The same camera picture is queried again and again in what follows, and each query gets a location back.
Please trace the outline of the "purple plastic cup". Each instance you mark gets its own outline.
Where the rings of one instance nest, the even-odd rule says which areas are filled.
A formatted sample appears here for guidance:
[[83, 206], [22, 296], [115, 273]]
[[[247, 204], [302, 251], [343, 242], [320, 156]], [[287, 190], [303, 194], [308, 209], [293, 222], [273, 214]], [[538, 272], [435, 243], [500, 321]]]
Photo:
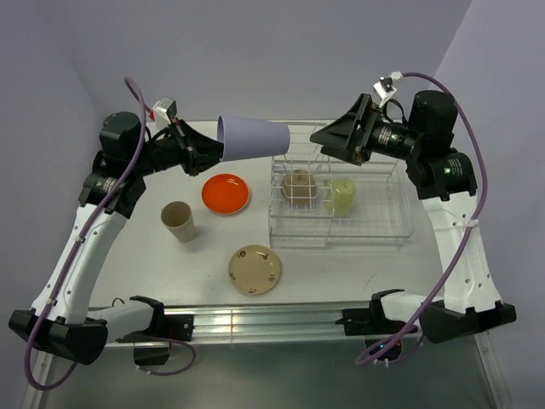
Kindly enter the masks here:
[[284, 123], [238, 116], [220, 116], [217, 141], [223, 144], [221, 162], [286, 154], [290, 130]]

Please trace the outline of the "light green mug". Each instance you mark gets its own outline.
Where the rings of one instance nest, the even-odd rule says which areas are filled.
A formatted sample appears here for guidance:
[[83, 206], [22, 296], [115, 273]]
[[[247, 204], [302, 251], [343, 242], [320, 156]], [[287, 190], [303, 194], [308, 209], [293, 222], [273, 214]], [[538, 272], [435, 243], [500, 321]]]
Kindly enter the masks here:
[[352, 179], [337, 178], [325, 180], [324, 208], [333, 217], [346, 217], [350, 214], [356, 195], [356, 187]]

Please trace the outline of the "white floral bowl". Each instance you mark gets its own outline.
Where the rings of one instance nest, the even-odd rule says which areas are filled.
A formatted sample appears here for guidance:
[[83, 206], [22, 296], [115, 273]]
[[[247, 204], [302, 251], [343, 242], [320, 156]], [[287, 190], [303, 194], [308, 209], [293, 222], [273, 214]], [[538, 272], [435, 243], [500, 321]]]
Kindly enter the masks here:
[[293, 205], [304, 205], [315, 199], [318, 193], [317, 183], [307, 170], [293, 170], [283, 178], [281, 193]]

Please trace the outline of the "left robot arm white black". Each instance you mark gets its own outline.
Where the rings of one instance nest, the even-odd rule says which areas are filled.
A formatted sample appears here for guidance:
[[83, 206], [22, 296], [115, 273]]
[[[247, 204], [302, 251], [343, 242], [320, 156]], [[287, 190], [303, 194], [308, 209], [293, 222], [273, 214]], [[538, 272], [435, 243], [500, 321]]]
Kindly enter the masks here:
[[91, 312], [90, 296], [106, 257], [146, 190], [144, 179], [180, 166], [196, 176], [219, 164], [224, 147], [177, 119], [151, 140], [132, 112], [108, 116], [101, 149], [79, 195], [71, 237], [39, 297], [16, 310], [9, 328], [30, 346], [81, 365], [93, 363], [118, 340], [160, 338], [166, 329], [162, 302], [133, 296]]

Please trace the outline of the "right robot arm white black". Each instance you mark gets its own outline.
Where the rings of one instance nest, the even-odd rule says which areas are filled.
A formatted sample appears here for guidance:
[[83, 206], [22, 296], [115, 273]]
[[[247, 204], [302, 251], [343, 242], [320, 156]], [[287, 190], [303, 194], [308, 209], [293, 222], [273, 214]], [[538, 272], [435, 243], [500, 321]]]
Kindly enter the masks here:
[[367, 94], [350, 110], [310, 136], [321, 152], [361, 165], [374, 153], [404, 161], [433, 227], [444, 294], [422, 297], [401, 289], [374, 294], [358, 322], [360, 334], [422, 330], [431, 343], [442, 343], [513, 323], [514, 305], [496, 289], [478, 226], [485, 188], [477, 183], [470, 158], [451, 143], [459, 110], [439, 90], [423, 90], [402, 123], [387, 120]]

